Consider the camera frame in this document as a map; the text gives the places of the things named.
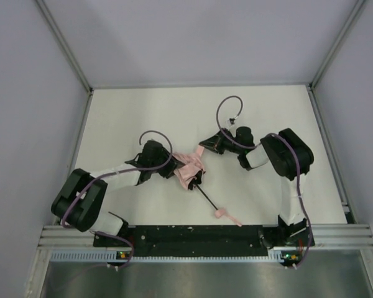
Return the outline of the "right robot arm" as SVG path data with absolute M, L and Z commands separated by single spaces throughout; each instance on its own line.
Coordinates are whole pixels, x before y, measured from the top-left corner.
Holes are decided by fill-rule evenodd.
M 314 162 L 314 155 L 292 129 L 267 135 L 256 145 L 249 127 L 238 127 L 235 134 L 221 128 L 199 145 L 219 155 L 226 151 L 235 153 L 241 167 L 248 171 L 270 163 L 280 176 L 282 196 L 276 232 L 262 232 L 262 243 L 271 248 L 306 245 L 309 242 L 310 221 L 302 202 L 302 186 Z

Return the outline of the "pink and black folding umbrella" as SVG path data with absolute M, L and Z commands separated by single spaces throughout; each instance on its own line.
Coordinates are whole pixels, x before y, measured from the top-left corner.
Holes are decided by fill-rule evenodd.
M 214 209 L 214 216 L 217 219 L 227 218 L 233 222 L 234 225 L 242 227 L 242 223 L 238 221 L 235 217 L 229 214 L 225 208 L 219 208 L 202 190 L 201 183 L 203 181 L 203 176 L 206 173 L 206 168 L 202 161 L 202 156 L 205 148 L 198 145 L 193 153 L 173 153 L 172 156 L 183 165 L 173 171 L 175 176 L 178 178 L 182 187 L 188 191 L 197 189 L 201 192 L 204 198 L 210 203 Z

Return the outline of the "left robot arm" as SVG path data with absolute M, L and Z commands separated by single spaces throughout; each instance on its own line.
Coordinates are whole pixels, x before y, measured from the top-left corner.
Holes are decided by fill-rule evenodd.
M 138 186 L 153 174 L 168 179 L 183 166 L 159 142 L 149 140 L 142 151 L 125 163 L 98 172 L 81 168 L 71 172 L 51 205 L 51 212 L 63 224 L 80 232 L 120 235 L 126 221 L 103 209 L 106 195 L 124 187 Z

